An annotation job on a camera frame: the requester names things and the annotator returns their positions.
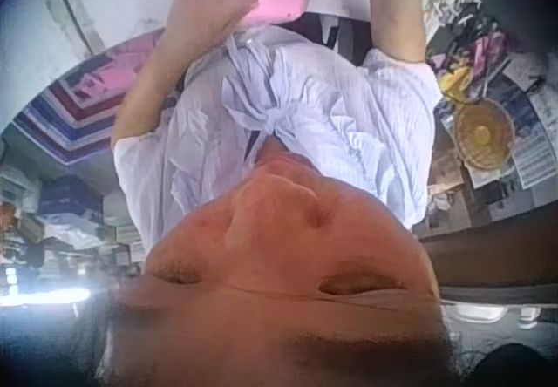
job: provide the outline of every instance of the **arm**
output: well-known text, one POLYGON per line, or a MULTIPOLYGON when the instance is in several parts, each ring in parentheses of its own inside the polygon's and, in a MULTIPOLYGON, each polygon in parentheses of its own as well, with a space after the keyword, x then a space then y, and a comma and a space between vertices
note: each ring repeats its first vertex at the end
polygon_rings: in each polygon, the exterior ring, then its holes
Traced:
POLYGON ((425 61, 422 0, 371 0, 372 43, 404 62, 425 61))
POLYGON ((120 139, 154 131, 165 98, 188 66, 219 45, 258 0, 174 0, 167 29, 126 95, 114 124, 120 139))

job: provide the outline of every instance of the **light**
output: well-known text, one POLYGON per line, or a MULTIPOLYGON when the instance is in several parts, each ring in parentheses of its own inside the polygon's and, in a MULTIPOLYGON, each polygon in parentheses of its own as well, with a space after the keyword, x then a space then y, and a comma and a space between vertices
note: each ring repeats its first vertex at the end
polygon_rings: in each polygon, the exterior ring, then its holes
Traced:
POLYGON ((0 307, 14 307, 31 304, 71 304, 89 298, 88 289, 59 289, 50 293, 16 294, 0 297, 0 307))

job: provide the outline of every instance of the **forearm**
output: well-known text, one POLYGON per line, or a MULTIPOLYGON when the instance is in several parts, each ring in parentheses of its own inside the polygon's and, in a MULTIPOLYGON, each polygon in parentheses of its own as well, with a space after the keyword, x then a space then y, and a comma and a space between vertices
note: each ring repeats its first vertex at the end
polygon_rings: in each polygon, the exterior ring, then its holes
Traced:
POLYGON ((422 0, 371 0, 371 30, 374 46, 388 56, 425 61, 422 0))
POLYGON ((177 58, 167 54, 164 43, 160 42, 119 108, 112 148, 120 139, 141 136, 159 126, 165 99, 186 68, 187 64, 178 63, 177 58))

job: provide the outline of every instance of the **eye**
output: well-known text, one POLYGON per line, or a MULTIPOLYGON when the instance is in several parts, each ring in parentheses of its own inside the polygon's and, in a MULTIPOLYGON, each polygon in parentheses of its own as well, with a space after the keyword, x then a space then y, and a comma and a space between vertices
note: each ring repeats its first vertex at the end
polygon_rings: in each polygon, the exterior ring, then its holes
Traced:
POLYGON ((157 268, 151 274, 171 284, 195 285, 202 282, 201 275, 197 270, 184 267, 178 263, 170 263, 165 267, 157 268))
POLYGON ((356 295, 382 289, 405 289, 393 278, 371 273, 335 275, 324 280, 318 289, 329 295, 356 295))

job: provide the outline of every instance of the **fluorescent light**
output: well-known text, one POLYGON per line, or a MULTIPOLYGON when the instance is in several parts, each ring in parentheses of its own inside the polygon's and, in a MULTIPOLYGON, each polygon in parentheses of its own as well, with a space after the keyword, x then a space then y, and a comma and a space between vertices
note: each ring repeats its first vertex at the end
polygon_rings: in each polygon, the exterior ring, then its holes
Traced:
POLYGON ((17 294, 0 297, 0 307, 23 306, 25 304, 71 304, 89 298, 88 289, 59 289, 50 293, 17 294))

